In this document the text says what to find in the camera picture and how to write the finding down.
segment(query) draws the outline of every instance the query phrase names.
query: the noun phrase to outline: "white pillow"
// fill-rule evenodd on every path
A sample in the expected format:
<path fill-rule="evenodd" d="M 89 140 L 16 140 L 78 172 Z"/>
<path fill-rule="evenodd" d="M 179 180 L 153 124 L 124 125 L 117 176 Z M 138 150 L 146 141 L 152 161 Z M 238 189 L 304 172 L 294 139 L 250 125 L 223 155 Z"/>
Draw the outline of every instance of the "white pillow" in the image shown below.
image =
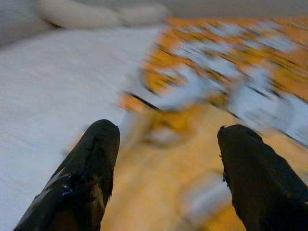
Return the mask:
<path fill-rule="evenodd" d="M 169 9 L 160 3 L 122 6 L 119 17 L 125 26 L 140 26 L 163 23 L 170 15 Z"/>
<path fill-rule="evenodd" d="M 122 25 L 115 11 L 73 0 L 37 0 L 36 7 L 44 19 L 65 28 L 94 29 Z"/>

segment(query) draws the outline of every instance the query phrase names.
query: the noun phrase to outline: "white bed sheet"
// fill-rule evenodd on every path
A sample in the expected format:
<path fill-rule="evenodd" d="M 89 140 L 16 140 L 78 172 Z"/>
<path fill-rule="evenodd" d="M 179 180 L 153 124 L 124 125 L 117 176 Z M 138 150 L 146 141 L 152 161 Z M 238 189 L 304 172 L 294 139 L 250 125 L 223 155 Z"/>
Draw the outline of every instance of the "white bed sheet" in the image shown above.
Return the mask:
<path fill-rule="evenodd" d="M 59 30 L 0 51 L 0 230 L 12 230 L 92 122 L 119 125 L 117 94 L 162 26 Z"/>

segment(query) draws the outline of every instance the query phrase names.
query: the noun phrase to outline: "yellow floor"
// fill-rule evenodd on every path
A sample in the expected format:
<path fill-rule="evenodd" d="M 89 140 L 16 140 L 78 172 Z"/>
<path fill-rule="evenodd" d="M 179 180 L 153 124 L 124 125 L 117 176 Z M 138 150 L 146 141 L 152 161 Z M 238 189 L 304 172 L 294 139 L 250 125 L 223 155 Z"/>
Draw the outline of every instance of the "yellow floor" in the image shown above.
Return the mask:
<path fill-rule="evenodd" d="M 211 105 L 196 135 L 172 148 L 139 144 L 121 157 L 115 167 L 114 191 L 107 205 L 104 231 L 175 231 L 180 230 L 179 192 L 212 170 L 223 170 L 217 132 L 223 125 L 238 121 Z M 264 141 L 287 159 L 301 174 L 308 170 L 308 150 L 276 131 L 263 135 Z M 233 207 L 223 208 L 207 221 L 210 231 L 244 231 Z"/>

